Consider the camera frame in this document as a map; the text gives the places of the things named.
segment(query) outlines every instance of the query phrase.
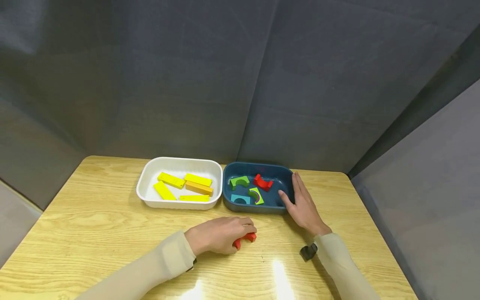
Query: blue plastic tray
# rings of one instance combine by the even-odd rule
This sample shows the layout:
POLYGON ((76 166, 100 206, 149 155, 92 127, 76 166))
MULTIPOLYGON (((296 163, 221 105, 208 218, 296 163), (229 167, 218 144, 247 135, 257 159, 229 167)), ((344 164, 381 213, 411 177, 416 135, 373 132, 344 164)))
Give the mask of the blue plastic tray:
POLYGON ((278 190, 284 191, 289 199, 294 202, 294 193, 292 185, 292 171, 286 167, 267 164, 254 164, 254 163, 242 163, 234 162, 228 164, 223 171, 223 201, 225 206, 234 212, 244 213, 260 213, 260 214, 277 214, 281 215, 287 212, 282 199, 278 195, 278 190), (235 203, 231 201, 232 194, 247 196, 249 189, 257 187, 253 184, 253 179, 257 174, 262 176, 265 181, 273 181, 272 188, 268 192, 265 192, 261 188, 258 188, 264 204, 255 204, 252 198, 252 204, 235 203), (229 184, 231 178, 247 176, 250 185, 245 188, 241 185, 237 185, 235 190, 229 184))

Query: beige sleeve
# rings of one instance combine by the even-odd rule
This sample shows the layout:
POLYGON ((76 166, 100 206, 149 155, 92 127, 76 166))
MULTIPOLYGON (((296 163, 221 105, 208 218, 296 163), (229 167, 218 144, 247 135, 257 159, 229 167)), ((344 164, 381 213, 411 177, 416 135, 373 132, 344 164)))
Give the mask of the beige sleeve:
POLYGON ((158 284, 193 267, 195 255, 182 231, 80 295, 78 300, 138 300, 158 284))
POLYGON ((332 277, 342 300, 380 299, 353 262, 342 239, 335 233, 313 238, 317 255, 332 277))

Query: yellow block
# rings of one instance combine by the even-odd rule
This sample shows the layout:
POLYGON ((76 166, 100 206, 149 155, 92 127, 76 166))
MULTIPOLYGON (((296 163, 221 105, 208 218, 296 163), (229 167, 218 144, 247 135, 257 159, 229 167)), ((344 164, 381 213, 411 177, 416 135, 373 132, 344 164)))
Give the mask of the yellow block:
POLYGON ((193 175, 193 174, 190 174, 190 173, 187 173, 187 175, 185 175, 184 179, 186 181, 195 182, 195 183, 198 183, 198 184, 201 184, 201 185, 206 185, 206 186, 211 186, 212 185, 212 180, 211 179, 208 179, 208 178, 205 178, 205 177, 200 177, 200 176, 193 175))
POLYGON ((160 194, 163 200, 176 200, 175 196, 170 192, 168 187, 163 183, 163 181, 159 181, 153 185, 153 188, 157 193, 160 194))
POLYGON ((195 182, 187 181, 185 183, 185 188, 189 191, 197 192, 199 194, 209 195, 209 196, 213 195, 212 188, 209 188, 207 186, 204 186, 195 182))
POLYGON ((164 172, 160 173, 157 179, 158 181, 163 181, 164 183, 174 186, 177 189, 183 189, 183 185, 185 184, 185 180, 164 172))
POLYGON ((210 197, 208 195, 185 195, 180 196, 180 201, 199 201, 199 202, 208 202, 210 197))

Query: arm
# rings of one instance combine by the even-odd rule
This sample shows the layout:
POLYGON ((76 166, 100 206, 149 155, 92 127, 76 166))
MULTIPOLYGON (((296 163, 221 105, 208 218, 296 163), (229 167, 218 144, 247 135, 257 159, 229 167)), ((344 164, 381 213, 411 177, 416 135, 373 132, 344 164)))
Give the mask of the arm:
POLYGON ((278 191, 278 194, 295 222, 314 236, 317 255, 335 282, 342 300, 380 299, 351 259, 341 238, 320 218, 312 196, 298 173, 292 175, 292 182, 295 204, 283 191, 278 191))
POLYGON ((149 253, 89 288, 78 300, 139 300, 150 289, 193 267, 206 251, 233 254, 233 241, 257 232, 250 218, 221 217, 178 231, 149 253))

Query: hand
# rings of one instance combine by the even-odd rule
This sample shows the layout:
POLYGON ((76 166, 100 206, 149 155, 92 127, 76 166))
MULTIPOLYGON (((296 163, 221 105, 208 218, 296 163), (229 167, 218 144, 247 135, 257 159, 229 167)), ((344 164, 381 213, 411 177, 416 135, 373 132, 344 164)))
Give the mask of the hand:
POLYGON ((233 242, 250 232, 257 232, 249 217, 220 217, 190 228, 185 237, 193 254, 212 251, 222 254, 233 254, 237 248, 233 242))
POLYGON ((278 191, 278 194, 295 223, 306 229, 313 236, 331 233, 332 230, 320 218, 312 196, 310 196, 297 172, 292 174, 292 182, 293 191, 295 192, 295 204, 290 201, 287 194, 283 191, 278 191))

